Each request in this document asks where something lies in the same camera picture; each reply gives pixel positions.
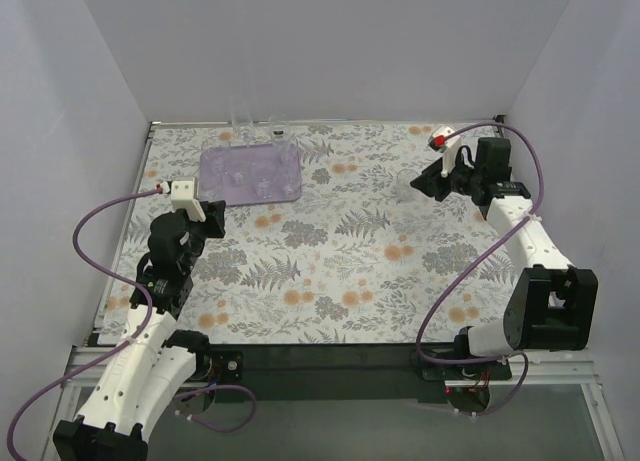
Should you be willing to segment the clear small tumbler glass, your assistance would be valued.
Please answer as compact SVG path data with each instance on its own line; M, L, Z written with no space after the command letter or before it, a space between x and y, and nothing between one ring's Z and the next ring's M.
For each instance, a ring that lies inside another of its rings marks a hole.
M408 202L414 198L415 190L410 183L418 176L412 169L402 169L396 175L395 194L399 202Z

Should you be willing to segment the clear champagne flute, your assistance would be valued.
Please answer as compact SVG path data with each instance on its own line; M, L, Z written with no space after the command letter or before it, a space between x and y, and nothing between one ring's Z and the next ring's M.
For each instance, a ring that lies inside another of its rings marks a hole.
M271 143L278 149L281 162L292 164L297 156L297 144L289 122L283 115L274 115L269 118L268 126Z

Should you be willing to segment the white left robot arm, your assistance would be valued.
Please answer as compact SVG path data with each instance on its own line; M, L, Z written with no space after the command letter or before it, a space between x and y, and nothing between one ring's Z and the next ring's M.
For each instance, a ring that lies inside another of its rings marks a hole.
M122 336L74 420L54 430L61 459L146 459L151 432L180 385L206 375L208 337L176 323L207 240L225 235L225 208L192 200L151 222Z

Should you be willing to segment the clear plain drinking glass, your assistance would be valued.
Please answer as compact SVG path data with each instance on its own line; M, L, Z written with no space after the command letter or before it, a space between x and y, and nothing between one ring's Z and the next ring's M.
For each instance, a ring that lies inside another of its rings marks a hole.
M254 123L245 99L230 99L230 117L234 136L234 145L248 148L255 139Z

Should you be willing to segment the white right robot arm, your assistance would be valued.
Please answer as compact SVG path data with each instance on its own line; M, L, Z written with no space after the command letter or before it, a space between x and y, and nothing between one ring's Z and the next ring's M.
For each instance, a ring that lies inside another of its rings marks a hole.
M465 366L496 362L523 350L581 351L589 340L598 279L564 256L536 216L526 186L512 180L511 143L481 138L466 164L459 136L436 134L430 147L441 157L413 181L412 188L437 201L457 193L469 197L499 234L519 270L501 319L463 328L444 356L419 350L423 362Z

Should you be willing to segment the small clear shot glass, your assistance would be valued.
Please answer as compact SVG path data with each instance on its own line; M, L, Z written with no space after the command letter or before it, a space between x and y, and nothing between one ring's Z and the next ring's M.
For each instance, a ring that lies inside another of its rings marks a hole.
M243 186L248 179L248 168L245 165L232 166L228 174L235 187Z

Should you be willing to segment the clear wine glass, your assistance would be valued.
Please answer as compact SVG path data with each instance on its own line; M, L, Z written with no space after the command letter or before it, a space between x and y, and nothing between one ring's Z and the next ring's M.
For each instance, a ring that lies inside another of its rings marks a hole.
M283 166L299 164L299 142L295 136L279 138L276 141L276 146Z

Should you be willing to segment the clear tall tumbler glass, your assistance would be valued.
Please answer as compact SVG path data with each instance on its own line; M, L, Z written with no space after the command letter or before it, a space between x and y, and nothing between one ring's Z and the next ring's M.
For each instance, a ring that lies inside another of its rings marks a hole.
M269 199L275 192L274 181L278 171L277 164L267 158L252 161L249 175L255 194L261 199Z

